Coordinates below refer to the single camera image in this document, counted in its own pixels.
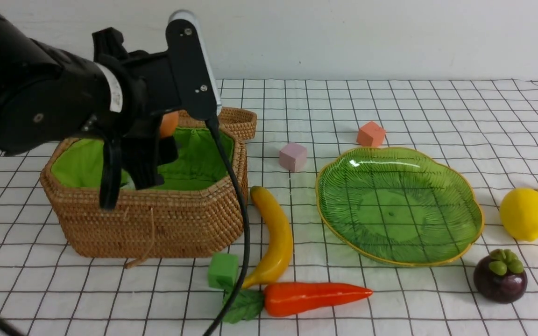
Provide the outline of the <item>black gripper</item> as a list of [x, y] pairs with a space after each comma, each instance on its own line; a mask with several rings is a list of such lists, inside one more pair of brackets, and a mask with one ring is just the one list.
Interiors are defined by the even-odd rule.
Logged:
[[159, 138], [165, 113], [152, 112], [152, 86], [136, 65], [150, 60], [147, 52], [129, 53], [123, 47], [122, 33], [105, 28], [92, 33], [93, 60], [106, 79], [109, 89], [109, 113], [99, 117], [100, 125], [121, 137], [103, 136], [103, 168], [99, 189], [99, 206], [113, 210], [122, 181], [122, 168], [128, 172], [136, 190], [163, 185], [158, 166], [178, 159], [179, 145], [174, 136]]

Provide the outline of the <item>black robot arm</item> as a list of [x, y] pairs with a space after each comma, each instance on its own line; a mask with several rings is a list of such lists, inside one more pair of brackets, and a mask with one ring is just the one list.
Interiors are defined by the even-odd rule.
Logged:
[[0, 151], [26, 153], [68, 138], [101, 140], [99, 207], [115, 208], [128, 172], [135, 189], [163, 184], [160, 165], [178, 159], [179, 145], [162, 135], [160, 112], [147, 112], [151, 83], [127, 68], [145, 51], [128, 52], [122, 34], [92, 35], [88, 60], [23, 34], [0, 14]]

